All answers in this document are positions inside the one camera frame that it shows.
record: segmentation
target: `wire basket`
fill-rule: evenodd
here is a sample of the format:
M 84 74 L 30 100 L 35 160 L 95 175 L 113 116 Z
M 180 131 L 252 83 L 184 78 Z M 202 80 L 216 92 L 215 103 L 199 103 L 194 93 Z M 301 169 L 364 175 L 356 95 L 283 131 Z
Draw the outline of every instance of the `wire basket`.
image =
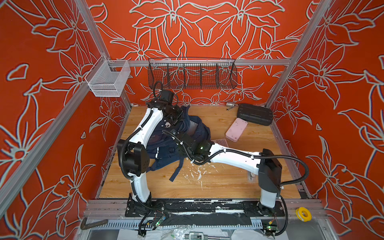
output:
M 231 89 L 237 86 L 234 59 L 150 58 L 148 85 L 161 81 L 170 89 Z
M 85 77 L 96 97 L 119 97 L 131 73 L 128 61 L 118 69 L 110 67 L 109 62 L 104 55 L 101 56 Z

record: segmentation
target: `black wire basket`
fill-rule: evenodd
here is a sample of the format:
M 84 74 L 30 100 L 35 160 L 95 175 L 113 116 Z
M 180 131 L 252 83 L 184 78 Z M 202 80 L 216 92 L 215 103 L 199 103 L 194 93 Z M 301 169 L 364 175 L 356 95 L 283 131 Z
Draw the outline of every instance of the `black wire basket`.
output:
M 237 86 L 235 59 L 178 57 L 148 61 L 148 85 L 152 89 L 157 81 L 170 89 L 232 89 Z

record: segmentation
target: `black case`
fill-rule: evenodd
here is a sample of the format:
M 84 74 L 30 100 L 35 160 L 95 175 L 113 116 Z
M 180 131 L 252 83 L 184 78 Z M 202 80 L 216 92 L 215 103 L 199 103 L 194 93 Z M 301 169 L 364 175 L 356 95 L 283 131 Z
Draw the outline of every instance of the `black case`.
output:
M 237 117 L 247 122 L 253 122 L 264 126 L 269 126 L 273 121 L 271 109 L 254 106 L 248 103 L 241 103 L 237 109 Z

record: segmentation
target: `robotic arm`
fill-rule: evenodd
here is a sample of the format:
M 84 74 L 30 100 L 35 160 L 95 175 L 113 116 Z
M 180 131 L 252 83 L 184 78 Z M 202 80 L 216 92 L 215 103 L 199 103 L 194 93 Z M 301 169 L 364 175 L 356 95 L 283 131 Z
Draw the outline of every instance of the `robotic arm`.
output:
M 147 102 L 148 109 L 136 130 L 125 141 L 121 139 L 118 144 L 120 168 L 131 182 L 133 200 L 140 203 L 151 203 L 146 180 L 146 169 L 149 166 L 149 156 L 146 152 L 148 140 L 163 118 L 175 125 L 182 117 L 182 110 L 177 105 L 172 106 L 173 97 L 173 92 L 163 90 L 160 97 Z M 172 136 L 178 142 L 179 148 L 195 164 L 202 165 L 208 161 L 225 163 L 258 175 L 261 207 L 274 208 L 276 198 L 280 195 L 282 166 L 270 150 L 240 151 L 211 141 L 195 142 L 187 134 L 174 130 L 163 133 Z

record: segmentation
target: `pink case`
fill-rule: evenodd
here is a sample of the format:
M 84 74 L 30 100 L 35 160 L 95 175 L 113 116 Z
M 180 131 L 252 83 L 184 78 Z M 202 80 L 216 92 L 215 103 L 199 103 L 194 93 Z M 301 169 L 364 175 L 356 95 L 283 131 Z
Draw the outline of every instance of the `pink case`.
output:
M 247 121 L 244 121 L 241 118 L 236 118 L 236 120 L 232 123 L 231 127 L 225 133 L 225 137 L 233 142 L 236 142 L 240 138 L 247 125 Z

